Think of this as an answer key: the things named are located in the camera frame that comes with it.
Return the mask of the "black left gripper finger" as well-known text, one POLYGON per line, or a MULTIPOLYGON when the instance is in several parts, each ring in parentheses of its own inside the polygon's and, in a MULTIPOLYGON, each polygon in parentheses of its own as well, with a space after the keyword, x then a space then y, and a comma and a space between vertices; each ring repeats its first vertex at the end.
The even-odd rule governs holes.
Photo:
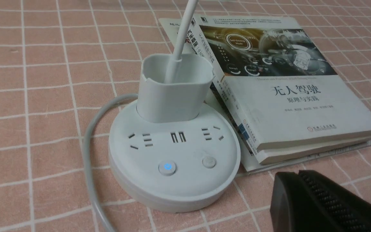
POLYGON ((371 232, 371 204, 315 170, 276 173, 270 215, 275 232, 371 232))

